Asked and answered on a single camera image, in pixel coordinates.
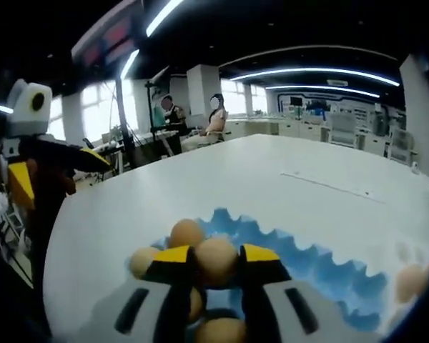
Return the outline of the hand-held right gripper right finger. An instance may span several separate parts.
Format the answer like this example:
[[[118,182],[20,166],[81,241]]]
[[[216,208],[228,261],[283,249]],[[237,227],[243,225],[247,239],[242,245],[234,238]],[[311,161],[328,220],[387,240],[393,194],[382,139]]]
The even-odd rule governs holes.
[[[348,324],[339,304],[293,279],[271,249],[240,247],[238,282],[251,342],[380,342]]]

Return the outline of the person's left hand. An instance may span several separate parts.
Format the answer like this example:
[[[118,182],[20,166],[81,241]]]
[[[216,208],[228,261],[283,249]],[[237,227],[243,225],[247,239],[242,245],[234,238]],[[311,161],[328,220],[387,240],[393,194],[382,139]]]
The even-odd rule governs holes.
[[[64,170],[28,159],[32,189],[34,191],[35,210],[57,215],[67,195],[76,193],[74,180]]]

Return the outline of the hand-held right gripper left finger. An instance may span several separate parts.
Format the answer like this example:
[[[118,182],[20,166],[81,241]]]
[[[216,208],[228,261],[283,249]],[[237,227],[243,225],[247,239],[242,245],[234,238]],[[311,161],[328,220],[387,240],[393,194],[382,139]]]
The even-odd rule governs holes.
[[[159,251],[145,274],[63,283],[51,306],[54,342],[183,342],[197,282],[194,247]]]

